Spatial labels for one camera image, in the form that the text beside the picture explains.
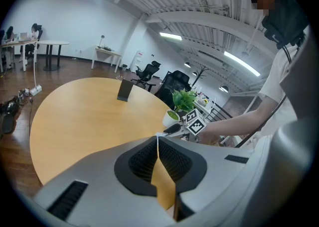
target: green plant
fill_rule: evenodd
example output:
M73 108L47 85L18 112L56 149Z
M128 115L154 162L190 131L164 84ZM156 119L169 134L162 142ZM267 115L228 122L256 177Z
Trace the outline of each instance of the green plant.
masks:
M179 110L189 112L194 109L194 100L196 99L194 92L186 92L183 89L180 92L175 90L172 94L173 102L176 106L174 110L175 112L178 112Z

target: potted plant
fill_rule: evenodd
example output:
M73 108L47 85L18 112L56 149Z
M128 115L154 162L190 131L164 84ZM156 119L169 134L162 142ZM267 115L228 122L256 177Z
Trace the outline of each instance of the potted plant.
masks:
M180 120L180 117L177 114L179 110L189 112L194 109L194 100L196 99L194 92L186 92L184 89L180 92L175 90L172 95L175 109L166 111L163 118L163 124L166 127L170 127Z

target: wooden floor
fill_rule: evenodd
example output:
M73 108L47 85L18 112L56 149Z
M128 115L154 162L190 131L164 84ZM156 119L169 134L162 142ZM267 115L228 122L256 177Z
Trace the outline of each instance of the wooden floor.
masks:
M17 95L19 90L24 88L33 88L33 64L29 60L26 72L22 69L22 64L16 59L16 69L8 70L6 74L0 78L0 103L11 99ZM33 104L27 103L21 107L16 114L16 127L12 134L4 134L0 140L0 159L4 170L7 172L12 185L28 196L33 196L41 187L41 183L34 170L29 147L29 115L31 112L31 123L33 117L42 103L42 101L56 88L70 81L89 78L104 77L113 78L121 75L125 79L137 78L135 73L130 71L117 70L114 73L115 66L109 64L95 62L94 69L91 69L91 62L82 60L71 60L62 58L60 61L60 70L45 72L45 58L38 57L36 64L36 80L42 86L42 92L33 98ZM156 84L152 87L151 93L155 93L159 87L161 80L152 78L151 83Z

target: white pot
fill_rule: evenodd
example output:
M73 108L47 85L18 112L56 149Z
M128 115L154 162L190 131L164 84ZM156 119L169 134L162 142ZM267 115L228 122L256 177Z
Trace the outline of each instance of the white pot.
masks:
M167 110L166 113L165 113L165 115L164 115L163 124L164 124L164 126L166 126L166 127L170 127L170 126L172 126L173 124L179 122L179 120L180 120L178 114L176 114L177 117L178 117L178 120L175 120L175 119L171 118L171 117L168 115L168 113L167 113L168 111L172 111L172 110Z

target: ceiling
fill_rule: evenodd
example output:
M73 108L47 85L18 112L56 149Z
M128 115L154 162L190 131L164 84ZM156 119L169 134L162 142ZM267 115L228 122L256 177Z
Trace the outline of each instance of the ceiling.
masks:
M146 22L154 30L182 36L182 41L169 43L194 67L209 66L207 74L227 85L231 93L258 90L269 74L277 50L264 37L259 23L261 13L251 9L250 0L108 1L119 6L130 3L148 15ZM242 59L261 75L256 77L225 57L224 51Z

